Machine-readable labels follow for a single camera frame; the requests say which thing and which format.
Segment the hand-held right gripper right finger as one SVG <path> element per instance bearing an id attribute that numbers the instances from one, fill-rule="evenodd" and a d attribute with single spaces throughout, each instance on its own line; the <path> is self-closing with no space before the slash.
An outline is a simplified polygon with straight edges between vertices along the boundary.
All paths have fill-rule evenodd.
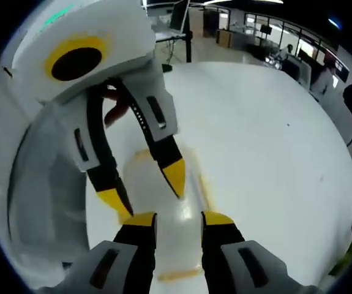
<path id="1" fill-rule="evenodd" d="M 209 293 L 319 293 L 288 275 L 286 264 L 256 241 L 246 241 L 224 214 L 202 211 L 202 267 Z"/>

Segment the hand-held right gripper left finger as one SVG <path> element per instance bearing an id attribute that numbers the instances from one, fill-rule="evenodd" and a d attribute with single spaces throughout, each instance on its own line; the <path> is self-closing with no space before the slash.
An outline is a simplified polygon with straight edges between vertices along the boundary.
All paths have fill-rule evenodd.
<path id="1" fill-rule="evenodd" d="M 73 263 L 66 277 L 38 293 L 149 293 L 155 269 L 154 212 L 136 214 L 112 241 L 102 241 Z"/>

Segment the person's left hand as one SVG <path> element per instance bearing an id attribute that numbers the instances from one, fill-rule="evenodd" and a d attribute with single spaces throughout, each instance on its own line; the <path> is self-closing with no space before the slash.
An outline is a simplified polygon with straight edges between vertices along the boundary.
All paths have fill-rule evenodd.
<path id="1" fill-rule="evenodd" d="M 127 113 L 129 104 L 128 101 L 124 98 L 124 95 L 117 89 L 106 89 L 102 94 L 102 97 L 104 99 L 115 101 L 115 106 L 109 110 L 104 117 L 105 127 L 110 127 L 113 123 L 115 123 L 118 119 Z"/>

